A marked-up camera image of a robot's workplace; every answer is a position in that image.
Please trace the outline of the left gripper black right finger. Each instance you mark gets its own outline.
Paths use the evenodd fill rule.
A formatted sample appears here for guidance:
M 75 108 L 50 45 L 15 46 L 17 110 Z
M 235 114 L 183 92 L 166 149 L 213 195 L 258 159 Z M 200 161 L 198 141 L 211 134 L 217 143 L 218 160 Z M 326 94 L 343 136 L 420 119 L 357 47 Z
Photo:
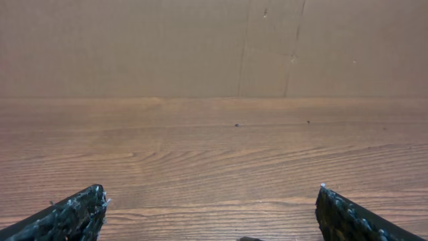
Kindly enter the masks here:
M 425 241 L 344 196 L 320 186 L 316 220 L 329 241 Z

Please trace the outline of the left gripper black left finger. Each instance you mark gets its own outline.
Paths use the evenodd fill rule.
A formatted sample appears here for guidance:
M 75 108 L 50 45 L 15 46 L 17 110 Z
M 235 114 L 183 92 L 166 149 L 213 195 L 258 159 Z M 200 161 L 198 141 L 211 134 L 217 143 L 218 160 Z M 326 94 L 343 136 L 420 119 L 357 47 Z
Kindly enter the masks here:
M 97 241 L 109 200 L 94 184 L 1 230 L 1 241 Z

